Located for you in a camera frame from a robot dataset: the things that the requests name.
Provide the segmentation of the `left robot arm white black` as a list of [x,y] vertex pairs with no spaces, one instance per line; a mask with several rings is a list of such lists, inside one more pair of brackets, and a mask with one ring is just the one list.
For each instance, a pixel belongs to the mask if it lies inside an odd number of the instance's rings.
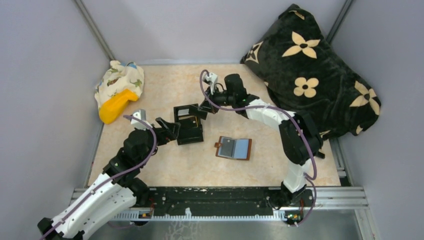
[[126,115],[134,130],[101,174],[67,209],[37,224],[43,240],[87,240],[118,213],[142,207],[150,188],[137,176],[158,150],[178,138],[181,124],[156,118],[159,127],[135,114]]

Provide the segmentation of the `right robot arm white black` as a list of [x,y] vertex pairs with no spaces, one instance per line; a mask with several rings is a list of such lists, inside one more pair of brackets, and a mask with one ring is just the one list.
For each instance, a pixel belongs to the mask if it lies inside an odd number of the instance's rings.
[[224,89],[219,90],[218,76],[202,70],[199,84],[205,99],[198,109],[212,114],[219,110],[235,112],[277,130],[284,154],[289,160],[280,197],[287,203],[293,202],[305,191],[307,181],[317,177],[315,156],[324,141],[311,115],[306,111],[283,110],[249,94],[237,73],[227,75],[224,83]]

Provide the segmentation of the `brown leather card holder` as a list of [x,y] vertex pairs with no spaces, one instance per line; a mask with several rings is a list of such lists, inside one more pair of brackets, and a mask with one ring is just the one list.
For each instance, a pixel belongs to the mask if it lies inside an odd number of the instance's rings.
[[231,138],[220,136],[214,144],[215,156],[229,160],[249,161],[252,149],[251,138]]

